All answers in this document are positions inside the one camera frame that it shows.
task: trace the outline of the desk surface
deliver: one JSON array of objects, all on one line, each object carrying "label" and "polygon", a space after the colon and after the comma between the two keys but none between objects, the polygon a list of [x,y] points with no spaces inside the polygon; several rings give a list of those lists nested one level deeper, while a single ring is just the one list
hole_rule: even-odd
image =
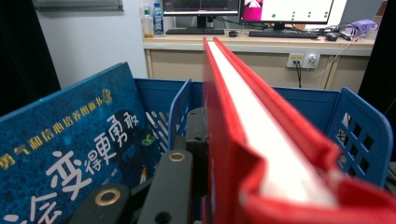
[{"label": "desk surface", "polygon": [[248,30],[242,33],[239,31],[237,37],[229,37],[228,32],[225,30],[225,35],[164,35],[145,38],[143,46],[144,49],[202,50],[203,38],[206,36],[210,40],[215,36],[232,51],[294,53],[315,49],[320,54],[370,56],[375,42],[365,38],[353,42],[343,38],[327,41],[324,36],[318,39],[249,37]]}]

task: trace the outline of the desk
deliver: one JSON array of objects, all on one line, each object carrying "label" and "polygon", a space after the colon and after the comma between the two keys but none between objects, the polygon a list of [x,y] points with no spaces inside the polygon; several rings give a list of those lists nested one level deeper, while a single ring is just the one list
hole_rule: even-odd
[{"label": "desk", "polygon": [[[228,37],[228,31],[225,32],[226,35],[216,37],[271,86],[298,87],[296,69],[286,67],[290,53],[319,54],[317,69],[302,70],[302,86],[323,90],[348,86],[357,92],[375,42],[360,39],[350,44],[342,38],[331,42],[322,36],[315,40],[248,37],[248,31]],[[145,38],[148,77],[179,80],[190,77],[201,81],[203,38],[203,35]]]}]

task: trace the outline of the computer monitor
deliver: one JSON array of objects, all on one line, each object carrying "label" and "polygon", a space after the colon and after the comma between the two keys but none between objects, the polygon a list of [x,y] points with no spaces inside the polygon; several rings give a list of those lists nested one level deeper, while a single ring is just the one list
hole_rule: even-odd
[{"label": "computer monitor", "polygon": [[196,16],[198,28],[206,28],[207,18],[238,12],[239,0],[163,0],[164,16]]},{"label": "computer monitor", "polygon": [[333,0],[241,0],[242,23],[268,23],[274,30],[285,24],[327,24]]}]

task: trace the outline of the white wall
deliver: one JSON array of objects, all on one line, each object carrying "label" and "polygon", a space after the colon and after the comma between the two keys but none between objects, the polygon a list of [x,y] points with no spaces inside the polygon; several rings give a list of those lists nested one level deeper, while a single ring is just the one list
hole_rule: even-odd
[{"label": "white wall", "polygon": [[62,88],[122,62],[130,65],[134,77],[148,76],[141,4],[123,4],[124,11],[37,11]]}]

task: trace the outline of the keyboard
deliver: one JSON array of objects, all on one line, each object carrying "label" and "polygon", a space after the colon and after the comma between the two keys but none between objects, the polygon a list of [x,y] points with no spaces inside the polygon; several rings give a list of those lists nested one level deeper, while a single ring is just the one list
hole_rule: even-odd
[{"label": "keyboard", "polygon": [[249,31],[250,37],[274,37],[274,38],[306,38],[317,39],[318,35],[310,32],[284,32],[284,31]]},{"label": "keyboard", "polygon": [[224,30],[214,28],[169,29],[167,35],[224,35]]}]

